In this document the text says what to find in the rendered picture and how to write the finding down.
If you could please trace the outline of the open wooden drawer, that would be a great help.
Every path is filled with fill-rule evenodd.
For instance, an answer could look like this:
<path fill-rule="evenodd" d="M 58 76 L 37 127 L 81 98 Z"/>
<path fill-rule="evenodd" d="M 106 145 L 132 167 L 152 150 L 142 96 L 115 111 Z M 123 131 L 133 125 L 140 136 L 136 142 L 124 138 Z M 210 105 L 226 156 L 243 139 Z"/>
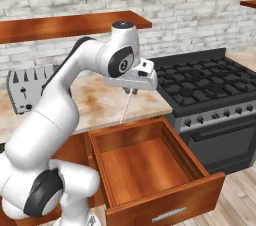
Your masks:
<path fill-rule="evenodd" d="M 107 226 L 172 226 L 215 208 L 225 174 L 209 174 L 165 117 L 92 131 L 89 140 Z"/>

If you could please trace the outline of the black gas stove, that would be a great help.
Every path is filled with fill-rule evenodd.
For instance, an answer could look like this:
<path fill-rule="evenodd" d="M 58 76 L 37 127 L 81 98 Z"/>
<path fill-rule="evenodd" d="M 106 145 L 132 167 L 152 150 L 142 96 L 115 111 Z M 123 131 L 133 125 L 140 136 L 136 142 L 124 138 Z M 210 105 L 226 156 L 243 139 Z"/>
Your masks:
<path fill-rule="evenodd" d="M 256 118 L 256 72 L 225 56 L 218 48 L 153 60 L 158 93 L 172 107 L 167 121 L 188 146 L 188 135 L 212 131 Z M 253 111 L 246 109 L 253 105 Z M 242 108 L 242 114 L 235 112 Z M 230 116 L 223 115 L 225 110 Z M 218 113 L 220 118 L 213 119 Z M 197 118 L 204 118 L 203 124 Z M 184 124 L 190 119 L 190 127 Z"/>

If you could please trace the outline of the long wooden wall shelf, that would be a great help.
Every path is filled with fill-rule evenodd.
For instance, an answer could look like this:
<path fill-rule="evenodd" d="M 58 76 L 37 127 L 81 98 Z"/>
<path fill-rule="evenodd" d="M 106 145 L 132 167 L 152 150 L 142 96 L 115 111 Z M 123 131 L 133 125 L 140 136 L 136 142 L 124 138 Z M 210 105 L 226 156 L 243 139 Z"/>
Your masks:
<path fill-rule="evenodd" d="M 0 21 L 0 44 L 106 33 L 116 21 L 132 22 L 138 29 L 152 27 L 132 11 Z"/>

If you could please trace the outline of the dark grey oven door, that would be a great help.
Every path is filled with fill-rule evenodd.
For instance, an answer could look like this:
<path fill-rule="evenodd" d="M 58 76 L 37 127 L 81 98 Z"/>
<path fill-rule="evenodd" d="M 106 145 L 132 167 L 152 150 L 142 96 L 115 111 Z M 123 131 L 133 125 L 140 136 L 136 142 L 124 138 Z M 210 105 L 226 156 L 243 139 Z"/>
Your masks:
<path fill-rule="evenodd" d="M 188 147 L 210 174 L 231 174 L 251 166 L 256 151 L 256 126 L 200 142 L 195 142 L 191 134 Z"/>

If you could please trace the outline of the silver toaster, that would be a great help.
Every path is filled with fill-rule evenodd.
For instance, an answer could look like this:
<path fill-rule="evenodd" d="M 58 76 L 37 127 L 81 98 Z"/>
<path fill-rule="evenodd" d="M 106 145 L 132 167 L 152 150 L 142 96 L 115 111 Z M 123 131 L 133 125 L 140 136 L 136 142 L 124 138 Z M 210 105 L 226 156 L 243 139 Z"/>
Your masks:
<path fill-rule="evenodd" d="M 49 64 L 8 72 L 6 89 L 16 114 L 29 112 L 37 105 L 44 85 L 56 69 L 57 65 Z"/>

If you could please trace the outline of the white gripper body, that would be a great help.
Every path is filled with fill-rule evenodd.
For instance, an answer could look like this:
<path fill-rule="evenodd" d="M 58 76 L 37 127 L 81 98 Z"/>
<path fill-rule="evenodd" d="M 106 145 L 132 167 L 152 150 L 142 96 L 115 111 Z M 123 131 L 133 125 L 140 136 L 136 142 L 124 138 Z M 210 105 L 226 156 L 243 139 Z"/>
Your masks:
<path fill-rule="evenodd" d="M 119 77 L 103 74 L 104 83 L 108 86 L 133 88 L 154 91 L 157 88 L 157 74 L 153 68 L 130 68 Z"/>

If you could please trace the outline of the short wooden wall shelf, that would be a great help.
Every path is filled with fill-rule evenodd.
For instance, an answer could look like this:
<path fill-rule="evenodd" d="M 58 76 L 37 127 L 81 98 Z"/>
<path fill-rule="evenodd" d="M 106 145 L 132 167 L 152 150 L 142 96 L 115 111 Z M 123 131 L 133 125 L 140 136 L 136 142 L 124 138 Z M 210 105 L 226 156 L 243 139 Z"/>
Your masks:
<path fill-rule="evenodd" d="M 256 9 L 256 0 L 241 1 L 240 5 Z"/>

